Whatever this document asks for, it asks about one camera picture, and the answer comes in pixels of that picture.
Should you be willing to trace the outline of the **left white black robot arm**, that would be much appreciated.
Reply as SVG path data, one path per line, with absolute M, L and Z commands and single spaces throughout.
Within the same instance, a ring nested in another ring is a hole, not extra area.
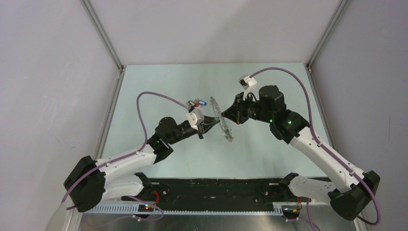
M 194 129 L 189 121 L 177 124 L 172 117 L 162 118 L 155 133 L 143 148 L 136 148 L 106 159 L 81 158 L 64 181 L 64 187 L 78 212 L 87 212 L 100 202 L 123 196 L 136 196 L 140 200 L 151 197 L 152 187 L 145 174 L 136 169 L 154 165 L 172 152 L 172 144 L 197 135 L 203 139 L 218 117 L 205 116 Z

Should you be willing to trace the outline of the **large grey keyring with keys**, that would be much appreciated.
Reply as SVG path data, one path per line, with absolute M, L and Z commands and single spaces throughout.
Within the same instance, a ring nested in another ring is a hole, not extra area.
M 228 142 L 232 142 L 234 137 L 232 136 L 231 129 L 228 127 L 225 118 L 222 116 L 221 108 L 219 107 L 219 104 L 217 103 L 217 101 L 215 100 L 215 98 L 213 96 L 210 97 L 210 104 L 213 107 L 213 111 L 214 111 L 216 117 L 218 117 L 218 119 L 220 120 L 219 124 L 220 124 L 221 129 L 222 129 L 222 131 L 224 133 L 224 138 Z

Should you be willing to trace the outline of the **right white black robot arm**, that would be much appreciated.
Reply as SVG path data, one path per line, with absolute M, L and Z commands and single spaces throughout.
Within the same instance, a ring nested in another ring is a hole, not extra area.
M 243 124 L 248 119 L 266 122 L 271 133 L 306 155 L 330 179 L 309 179 L 297 173 L 287 175 L 279 188 L 285 201 L 307 197 L 326 203 L 342 218 L 353 221 L 373 200 L 380 176 L 373 170 L 363 171 L 342 157 L 319 136 L 300 114 L 287 109 L 284 95 L 277 86 L 264 86 L 258 100 L 245 92 L 235 96 L 234 103 L 222 116 Z

